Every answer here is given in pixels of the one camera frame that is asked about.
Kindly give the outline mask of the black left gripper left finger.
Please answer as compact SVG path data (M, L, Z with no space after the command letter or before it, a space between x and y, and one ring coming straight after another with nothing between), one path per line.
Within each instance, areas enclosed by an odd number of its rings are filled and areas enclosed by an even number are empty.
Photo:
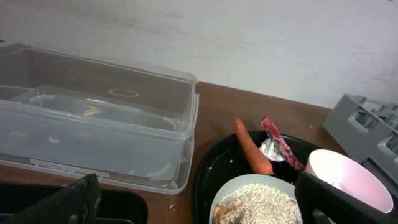
M95 223L101 202L96 174L88 174L73 184L6 218L5 224Z

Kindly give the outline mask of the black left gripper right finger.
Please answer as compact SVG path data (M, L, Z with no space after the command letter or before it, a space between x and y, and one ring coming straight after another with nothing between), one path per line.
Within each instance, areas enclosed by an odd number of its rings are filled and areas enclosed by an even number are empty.
M383 213L307 172L300 172L295 197L304 223L397 223Z

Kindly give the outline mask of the pink plastic cup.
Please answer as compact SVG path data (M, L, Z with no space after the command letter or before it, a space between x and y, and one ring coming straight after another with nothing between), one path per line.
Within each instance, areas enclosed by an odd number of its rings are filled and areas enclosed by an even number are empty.
M394 208L391 194L382 182L361 164L342 154L326 149L314 150L308 157L305 172L383 213Z

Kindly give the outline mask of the grey bowl with rice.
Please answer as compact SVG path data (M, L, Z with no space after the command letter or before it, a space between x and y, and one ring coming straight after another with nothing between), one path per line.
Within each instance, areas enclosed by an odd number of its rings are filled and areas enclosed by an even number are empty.
M302 224L294 185L268 175L235 177L216 193L208 223Z

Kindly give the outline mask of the white tissue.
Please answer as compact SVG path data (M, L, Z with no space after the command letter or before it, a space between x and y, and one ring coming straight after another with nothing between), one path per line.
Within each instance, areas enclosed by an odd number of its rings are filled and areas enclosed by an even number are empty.
M285 160L284 156L276 148L274 142L267 138L265 139L259 148L259 150L270 160L274 162L282 162Z

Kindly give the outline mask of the orange carrot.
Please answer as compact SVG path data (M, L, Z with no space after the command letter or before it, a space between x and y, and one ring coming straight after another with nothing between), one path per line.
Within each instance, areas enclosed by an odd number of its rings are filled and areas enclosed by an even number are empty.
M271 175L273 173L271 162L255 145L244 124L238 118L234 119L234 132L252 171L255 174Z

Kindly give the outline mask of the red snack wrapper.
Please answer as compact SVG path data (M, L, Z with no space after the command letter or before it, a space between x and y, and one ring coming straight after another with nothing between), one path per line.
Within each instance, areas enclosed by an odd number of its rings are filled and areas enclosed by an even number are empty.
M299 160L294 156L292 150L288 144L283 139L281 133L277 129L274 122L270 119L268 115L265 115L261 120L261 126L264 128L268 138L270 138L279 152L284 156L285 162L288 163L295 170L301 170L305 166L299 162Z

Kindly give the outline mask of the black rectangular waste bin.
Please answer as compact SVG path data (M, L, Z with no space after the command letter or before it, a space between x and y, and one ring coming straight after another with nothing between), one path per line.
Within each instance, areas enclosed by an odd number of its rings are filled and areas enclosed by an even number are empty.
M61 186L1 183L1 220L33 205L60 190ZM138 194L119 190L102 190L97 223L146 224L148 208Z

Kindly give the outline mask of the grey dishwasher rack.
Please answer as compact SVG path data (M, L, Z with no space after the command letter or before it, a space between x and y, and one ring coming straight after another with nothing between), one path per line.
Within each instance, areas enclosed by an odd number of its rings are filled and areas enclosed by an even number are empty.
M397 104L345 94L323 127L397 196Z

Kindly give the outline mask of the clear plastic storage bin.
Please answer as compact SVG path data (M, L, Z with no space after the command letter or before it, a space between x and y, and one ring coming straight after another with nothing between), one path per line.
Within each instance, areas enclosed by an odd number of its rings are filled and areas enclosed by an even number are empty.
M1 44L1 164L175 195L200 96L189 73Z

